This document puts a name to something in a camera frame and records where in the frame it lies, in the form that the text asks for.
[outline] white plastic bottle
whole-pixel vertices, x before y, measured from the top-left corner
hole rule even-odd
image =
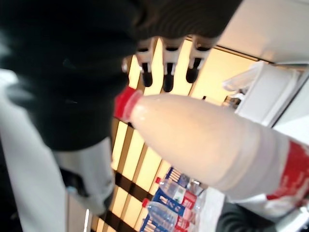
[[[188,220],[180,217],[159,202],[151,202],[144,199],[142,206],[147,207],[149,215],[161,227],[168,232],[193,232],[195,226]]]
[[[203,199],[198,198],[176,182],[169,179],[161,180],[160,177],[155,182],[160,185],[159,187],[168,197],[193,210],[195,213],[198,213],[203,207]]]
[[[130,88],[116,105],[163,159],[233,200],[267,194],[295,205],[309,189],[308,147],[226,108]]]

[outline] plastic bottle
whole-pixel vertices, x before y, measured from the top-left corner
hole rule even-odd
[[[309,189],[309,148],[270,128],[186,96],[127,88],[115,115],[182,173],[232,200],[267,194],[295,205]],[[281,210],[284,215],[288,210]]]
[[[198,198],[176,182],[168,179],[161,180],[160,177],[158,177],[155,182],[160,185],[160,188],[168,197],[177,201],[179,204],[192,209],[195,213],[198,213],[203,207],[203,199]]]
[[[168,209],[159,202],[151,202],[144,199],[142,206],[147,207],[149,215],[159,226],[165,228],[168,232],[192,232],[195,230],[193,224],[175,212]]]
[[[186,176],[185,174],[181,174],[177,183],[184,188],[187,188],[188,184],[190,183],[190,177]]]

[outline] blue label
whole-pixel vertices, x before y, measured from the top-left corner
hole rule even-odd
[[[155,228],[153,228],[152,226],[149,226],[148,223],[152,224],[155,226]],[[163,228],[162,226],[159,226],[156,222],[152,221],[150,219],[150,216],[147,215],[147,217],[144,220],[144,223],[142,224],[141,228],[140,228],[140,232],[144,232],[144,231],[154,231],[154,232],[168,232],[165,228]]]
[[[187,188],[190,178],[186,176],[185,174],[181,174],[179,171],[177,171],[175,168],[171,167],[168,171],[168,173],[165,176],[165,179],[170,179],[180,186],[184,187],[185,189]]]
[[[163,205],[166,205],[170,210],[178,214],[179,216],[183,217],[185,207],[179,204],[177,201],[173,200],[172,198],[168,197],[162,189],[158,189],[153,197],[153,202],[159,202]]]

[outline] water bottle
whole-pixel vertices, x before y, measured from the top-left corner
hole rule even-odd
[[[309,192],[309,146],[271,128],[187,96],[128,88],[116,103],[115,115],[182,173],[233,201],[264,194],[261,216],[281,217]]]
[[[161,180],[160,177],[158,177],[155,182],[160,185],[160,188],[168,197],[193,210],[195,213],[198,213],[204,205],[203,199],[198,198],[196,195],[172,180]]]
[[[204,190],[206,190],[207,188],[208,188],[207,185],[191,178],[186,189],[192,192],[197,197],[199,197],[204,192]]]
[[[193,232],[195,227],[185,218],[168,209],[159,202],[151,202],[144,199],[142,206],[147,207],[152,220],[168,232]]]

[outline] ceiling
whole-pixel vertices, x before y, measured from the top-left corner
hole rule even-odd
[[[220,48],[212,49],[207,62],[201,69],[198,80],[192,85],[186,82],[185,74],[189,62],[189,53],[192,42],[184,41],[178,65],[175,72],[174,88],[171,94],[189,95],[191,97],[220,105],[227,91],[221,88],[221,82],[240,72],[245,71],[254,63],[255,59],[242,57],[222,51]],[[159,94],[163,82],[162,43],[157,41],[152,62],[153,84],[145,88],[140,79],[140,67],[135,56],[128,59],[129,85],[141,89],[144,95]],[[142,220],[147,211],[142,209],[141,195],[151,198],[157,184],[157,176],[163,178],[170,164],[149,148],[140,134],[123,122],[113,120],[113,152],[112,168],[116,172],[116,186],[114,200],[108,215],[102,219],[93,220],[92,229],[97,232],[113,231],[139,231]]]
[[[218,44],[272,62],[309,61],[309,0],[244,0]]]

